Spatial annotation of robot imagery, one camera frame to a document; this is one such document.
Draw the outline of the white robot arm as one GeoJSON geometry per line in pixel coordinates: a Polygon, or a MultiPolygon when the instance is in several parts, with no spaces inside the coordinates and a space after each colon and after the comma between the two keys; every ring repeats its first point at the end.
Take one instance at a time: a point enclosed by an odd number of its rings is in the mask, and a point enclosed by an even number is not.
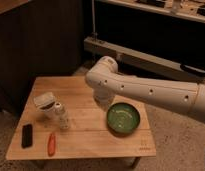
{"type": "Polygon", "coordinates": [[[110,56],[100,58],[86,73],[85,81],[97,100],[120,95],[205,123],[205,84],[120,75],[110,56]]]}

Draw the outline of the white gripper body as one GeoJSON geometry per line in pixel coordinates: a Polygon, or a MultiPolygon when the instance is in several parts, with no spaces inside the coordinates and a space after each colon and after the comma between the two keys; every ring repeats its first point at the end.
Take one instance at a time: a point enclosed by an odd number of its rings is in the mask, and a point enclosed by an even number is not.
{"type": "Polygon", "coordinates": [[[107,90],[95,90],[93,98],[96,104],[103,110],[107,111],[113,103],[115,95],[107,90]]]}

